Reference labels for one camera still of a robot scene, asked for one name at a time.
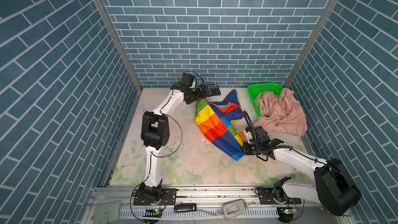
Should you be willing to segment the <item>rainbow striped shorts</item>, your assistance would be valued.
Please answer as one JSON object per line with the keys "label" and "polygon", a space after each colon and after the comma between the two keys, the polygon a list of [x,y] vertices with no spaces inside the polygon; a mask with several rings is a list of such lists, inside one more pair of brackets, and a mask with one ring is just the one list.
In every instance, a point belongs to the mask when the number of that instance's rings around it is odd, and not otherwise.
{"label": "rainbow striped shorts", "polygon": [[196,103],[195,122],[204,136],[235,161],[243,156],[243,132],[233,124],[244,119],[238,92],[234,89],[219,102],[199,100]]}

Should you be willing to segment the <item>green plastic basket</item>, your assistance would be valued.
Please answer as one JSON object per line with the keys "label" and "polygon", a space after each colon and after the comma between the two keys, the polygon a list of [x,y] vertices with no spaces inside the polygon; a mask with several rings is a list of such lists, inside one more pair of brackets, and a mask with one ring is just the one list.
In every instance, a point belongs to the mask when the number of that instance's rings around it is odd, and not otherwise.
{"label": "green plastic basket", "polygon": [[256,97],[262,92],[272,92],[276,96],[280,96],[283,88],[284,87],[282,85],[277,83],[259,83],[248,87],[247,91],[258,117],[261,116],[261,113],[255,102]]}

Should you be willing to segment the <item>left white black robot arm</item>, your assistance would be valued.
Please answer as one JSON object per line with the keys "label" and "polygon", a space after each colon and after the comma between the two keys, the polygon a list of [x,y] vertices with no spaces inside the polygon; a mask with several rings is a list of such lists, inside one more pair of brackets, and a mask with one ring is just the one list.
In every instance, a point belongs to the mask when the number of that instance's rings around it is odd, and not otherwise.
{"label": "left white black robot arm", "polygon": [[160,155],[170,138],[170,113],[183,102],[188,105],[203,98],[201,86],[171,86],[169,95],[153,111],[143,114],[141,139],[146,150],[147,165],[140,191],[151,197],[158,197],[162,190]]}

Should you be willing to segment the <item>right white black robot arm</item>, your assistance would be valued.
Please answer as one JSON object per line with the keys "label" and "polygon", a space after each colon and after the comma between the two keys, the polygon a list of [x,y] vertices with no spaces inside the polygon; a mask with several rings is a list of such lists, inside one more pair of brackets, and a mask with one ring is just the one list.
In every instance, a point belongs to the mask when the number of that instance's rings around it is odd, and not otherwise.
{"label": "right white black robot arm", "polygon": [[361,200],[362,192],[339,159],[325,160],[298,151],[280,139],[270,139],[262,127],[247,127],[244,135],[244,155],[286,163],[311,179],[299,181],[286,176],[277,181],[273,197],[279,204],[291,199],[309,200],[332,215],[343,216]]}

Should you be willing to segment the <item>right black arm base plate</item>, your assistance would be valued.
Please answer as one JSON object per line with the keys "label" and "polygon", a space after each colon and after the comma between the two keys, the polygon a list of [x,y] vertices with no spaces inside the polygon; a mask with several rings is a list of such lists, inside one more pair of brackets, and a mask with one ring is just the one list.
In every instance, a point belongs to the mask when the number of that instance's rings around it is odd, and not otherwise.
{"label": "right black arm base plate", "polygon": [[293,206],[302,204],[302,200],[299,198],[289,198],[280,189],[256,187],[254,189],[255,194],[258,196],[261,205],[279,204],[279,205],[290,205]]}

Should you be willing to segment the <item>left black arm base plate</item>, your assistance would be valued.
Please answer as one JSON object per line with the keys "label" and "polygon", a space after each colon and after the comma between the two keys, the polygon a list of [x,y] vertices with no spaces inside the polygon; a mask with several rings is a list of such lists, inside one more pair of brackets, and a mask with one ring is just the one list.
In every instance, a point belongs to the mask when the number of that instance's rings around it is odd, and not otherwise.
{"label": "left black arm base plate", "polygon": [[175,205],[177,197],[177,189],[176,188],[165,188],[160,190],[150,190],[145,192],[144,190],[137,190],[134,194],[132,203],[135,206],[140,205],[159,205],[160,201],[162,201],[162,205]]}

